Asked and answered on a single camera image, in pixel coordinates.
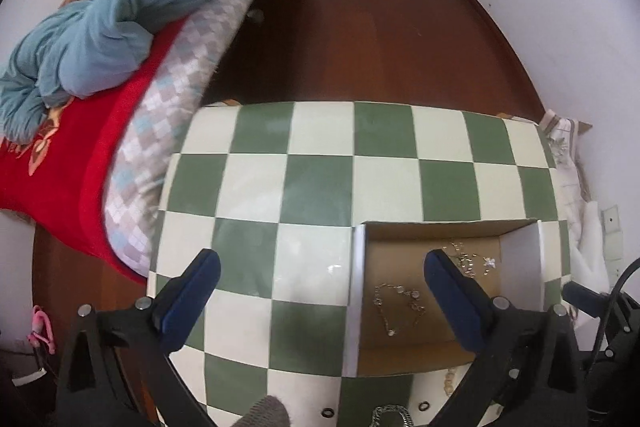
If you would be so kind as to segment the white cardboard box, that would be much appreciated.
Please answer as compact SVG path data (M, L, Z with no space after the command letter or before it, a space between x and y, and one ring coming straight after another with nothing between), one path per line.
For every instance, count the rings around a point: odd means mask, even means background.
M544 306L538 220L357 225L342 373L417 374L462 365L484 345L489 299Z

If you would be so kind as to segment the pink object on floor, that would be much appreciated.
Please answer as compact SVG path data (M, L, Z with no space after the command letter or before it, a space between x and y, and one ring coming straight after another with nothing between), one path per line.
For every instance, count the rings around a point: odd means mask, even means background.
M32 330L27 335L27 341L35 349L46 349L49 355L55 354L55 340L53 329L47 313L34 306L32 308Z

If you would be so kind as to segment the floral patterned cloth bag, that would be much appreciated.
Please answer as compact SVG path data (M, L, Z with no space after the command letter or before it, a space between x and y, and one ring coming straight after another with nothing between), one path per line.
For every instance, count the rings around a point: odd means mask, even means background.
M568 225L577 236L582 235L582 221L590 191L578 153L578 139L591 129L591 124L566 118L547 109L538 124L553 156L560 178L561 202Z

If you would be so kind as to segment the green white checkered tablecloth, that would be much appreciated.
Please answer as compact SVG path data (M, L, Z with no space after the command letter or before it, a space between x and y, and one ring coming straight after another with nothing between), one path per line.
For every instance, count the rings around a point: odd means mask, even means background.
M427 425L471 362L346 377L357 225L538 220L544 306L570 278L570 236L546 138L529 122L370 102L204 107L171 156L148 280L196 255L216 289L171 363L219 426L266 395L294 426Z

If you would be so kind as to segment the checkered mattress sheet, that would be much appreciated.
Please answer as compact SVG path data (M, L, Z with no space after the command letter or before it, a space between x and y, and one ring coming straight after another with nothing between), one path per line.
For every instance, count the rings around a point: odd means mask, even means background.
M184 22L143 90L106 177L103 224L111 265L146 277L169 161L254 0L210 0Z

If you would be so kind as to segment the blue quilt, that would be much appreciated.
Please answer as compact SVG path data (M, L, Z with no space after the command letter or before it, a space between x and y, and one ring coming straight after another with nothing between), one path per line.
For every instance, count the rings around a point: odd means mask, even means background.
M1 136L35 138L51 109L126 82L155 34L210 0L73 0L14 46L1 69Z

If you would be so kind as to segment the white wall socket strip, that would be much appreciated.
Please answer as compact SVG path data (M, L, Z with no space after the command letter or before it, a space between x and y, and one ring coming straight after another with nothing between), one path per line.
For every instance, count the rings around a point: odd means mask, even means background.
M624 269L624 236L617 206L601 212L603 225L603 256L608 280L613 285Z

